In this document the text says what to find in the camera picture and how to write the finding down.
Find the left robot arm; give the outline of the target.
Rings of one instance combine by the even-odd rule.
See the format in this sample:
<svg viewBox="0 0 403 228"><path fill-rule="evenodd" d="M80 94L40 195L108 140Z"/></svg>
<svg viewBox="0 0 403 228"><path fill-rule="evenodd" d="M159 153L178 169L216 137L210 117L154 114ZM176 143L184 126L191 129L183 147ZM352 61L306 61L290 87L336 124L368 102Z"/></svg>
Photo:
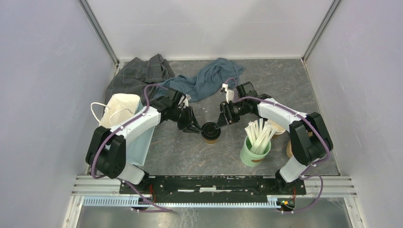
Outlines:
<svg viewBox="0 0 403 228"><path fill-rule="evenodd" d="M122 123L110 128L97 127L86 155L91 176L124 180L137 193L145 193L149 189L146 172L127 160L127 147L144 132L167 120L176 122L183 132L200 133L202 128L192 107L182 104L182 98L186 98L184 93L169 87L164 96L147 100L146 107Z"/></svg>

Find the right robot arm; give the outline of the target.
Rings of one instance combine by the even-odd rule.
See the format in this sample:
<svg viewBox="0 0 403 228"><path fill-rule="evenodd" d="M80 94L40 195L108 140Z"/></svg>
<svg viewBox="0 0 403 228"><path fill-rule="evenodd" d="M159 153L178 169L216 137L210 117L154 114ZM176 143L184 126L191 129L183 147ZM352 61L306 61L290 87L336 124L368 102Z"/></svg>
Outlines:
<svg viewBox="0 0 403 228"><path fill-rule="evenodd" d="M238 100L227 83L221 86L226 100L220 104L220 116L215 128L237 123L245 114L255 114L271 120L284 128L290 136L293 155L275 174L277 192L286 194L293 189L296 180L310 166L316 166L330 158L333 143L322 116L313 112L306 114L291 109L266 94L258 95L251 82L236 87Z"/></svg>

